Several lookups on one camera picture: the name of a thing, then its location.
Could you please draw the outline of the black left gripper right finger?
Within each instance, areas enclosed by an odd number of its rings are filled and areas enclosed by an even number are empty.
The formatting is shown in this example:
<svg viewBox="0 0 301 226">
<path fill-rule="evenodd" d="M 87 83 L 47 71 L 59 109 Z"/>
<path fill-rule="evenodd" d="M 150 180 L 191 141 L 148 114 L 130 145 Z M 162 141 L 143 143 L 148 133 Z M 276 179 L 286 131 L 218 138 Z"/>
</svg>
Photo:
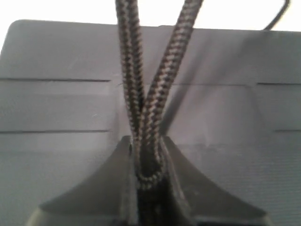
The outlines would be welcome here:
<svg viewBox="0 0 301 226">
<path fill-rule="evenodd" d="M 225 191 L 201 173 L 170 137 L 162 138 L 173 226 L 271 226 L 267 212 Z"/>
</svg>

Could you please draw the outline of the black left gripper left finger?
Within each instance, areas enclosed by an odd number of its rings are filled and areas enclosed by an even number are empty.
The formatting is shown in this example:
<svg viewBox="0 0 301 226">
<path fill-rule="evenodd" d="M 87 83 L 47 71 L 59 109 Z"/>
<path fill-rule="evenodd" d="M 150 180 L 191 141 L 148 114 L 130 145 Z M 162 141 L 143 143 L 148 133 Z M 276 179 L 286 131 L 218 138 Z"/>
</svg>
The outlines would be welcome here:
<svg viewBox="0 0 301 226">
<path fill-rule="evenodd" d="M 88 178 L 41 204 L 28 226 L 137 226 L 139 214 L 131 138 L 123 136 Z"/>
</svg>

